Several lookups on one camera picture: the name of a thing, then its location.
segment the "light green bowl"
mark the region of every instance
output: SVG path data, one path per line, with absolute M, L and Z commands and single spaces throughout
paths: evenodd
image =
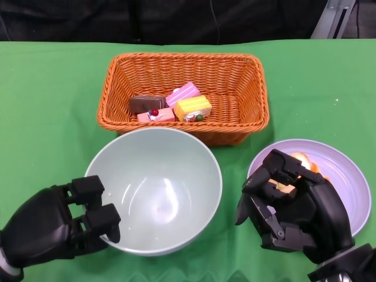
M 194 136 L 165 127 L 122 135 L 92 160 L 103 204 L 118 210 L 121 240 L 111 246 L 140 256 L 172 253 L 193 241 L 213 218 L 222 176 L 212 152 Z

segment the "cable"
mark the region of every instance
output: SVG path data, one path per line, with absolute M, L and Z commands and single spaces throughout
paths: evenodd
M 360 7 L 360 1 L 357 0 L 357 38 L 360 38 L 360 33 L 359 33 L 359 7 Z
M 216 23 L 216 26 L 217 26 L 217 45 L 219 45 L 219 39 L 220 39 L 220 30 L 219 30 L 219 24 L 218 24 L 218 21 L 217 21 L 217 18 L 216 18 L 216 14 L 214 13 L 214 9 L 213 9 L 213 3 L 212 3 L 212 0 L 209 0 L 210 2 L 210 9 L 211 9 L 211 14 L 213 15 L 213 18 L 214 18 L 214 22 Z
M 9 36 L 9 33 L 8 33 L 8 28 L 6 28 L 5 22 L 2 18 L 1 11 L 0 11 L 0 22 L 1 22 L 2 27 L 4 28 L 4 33 L 5 33 L 7 40 L 11 41 L 11 37 Z
M 130 33 L 133 44 L 141 43 L 141 27 L 139 22 L 140 1 L 127 0 Z

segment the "metal stand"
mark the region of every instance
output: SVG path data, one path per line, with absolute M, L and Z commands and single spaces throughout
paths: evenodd
M 329 0 L 311 39 L 342 38 L 356 0 Z

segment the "pink cake slice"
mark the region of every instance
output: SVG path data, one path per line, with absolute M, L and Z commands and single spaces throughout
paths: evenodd
M 169 107 L 173 109 L 177 101 L 200 96 L 200 95 L 201 93 L 195 87 L 195 85 L 192 82 L 188 82 L 179 90 L 171 93 L 168 97 L 166 97 L 166 102 L 167 102 L 167 105 L 169 105 Z
M 157 116 L 151 116 L 147 113 L 140 113 L 137 115 L 139 122 L 174 122 L 175 115 L 170 108 L 160 109 Z

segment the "orange toy food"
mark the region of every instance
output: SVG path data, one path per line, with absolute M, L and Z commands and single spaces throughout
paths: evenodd
M 296 159 L 300 160 L 301 161 L 301 165 L 304 166 L 306 169 L 309 169 L 312 172 L 321 173 L 320 172 L 320 168 L 317 166 L 317 164 L 311 162 L 310 158 L 305 153 L 294 152 L 294 153 L 291 154 L 291 157 L 295 157 Z M 292 190 L 294 190 L 294 188 L 295 188 L 292 185 L 286 186 L 286 185 L 283 185 L 281 183 L 277 183 L 274 180 L 269 180 L 269 182 L 272 182 L 272 183 L 276 184 L 277 185 L 277 189 L 280 190 L 283 193 L 289 193 Z

